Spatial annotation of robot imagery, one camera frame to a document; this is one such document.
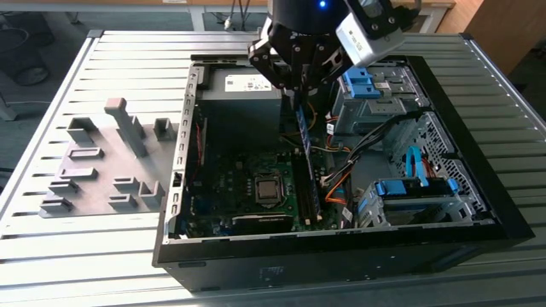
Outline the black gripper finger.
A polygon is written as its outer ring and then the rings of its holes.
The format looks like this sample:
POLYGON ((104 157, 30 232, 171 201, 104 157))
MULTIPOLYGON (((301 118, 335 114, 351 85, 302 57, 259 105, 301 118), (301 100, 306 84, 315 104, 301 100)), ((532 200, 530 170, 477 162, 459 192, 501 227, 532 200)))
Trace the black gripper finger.
POLYGON ((309 63, 309 37, 290 30, 273 30, 248 47, 250 63, 281 90, 303 93, 305 65, 309 63))
POLYGON ((307 96, 331 84, 353 66, 353 61, 341 45, 317 44, 310 64, 303 66, 303 91, 307 96))

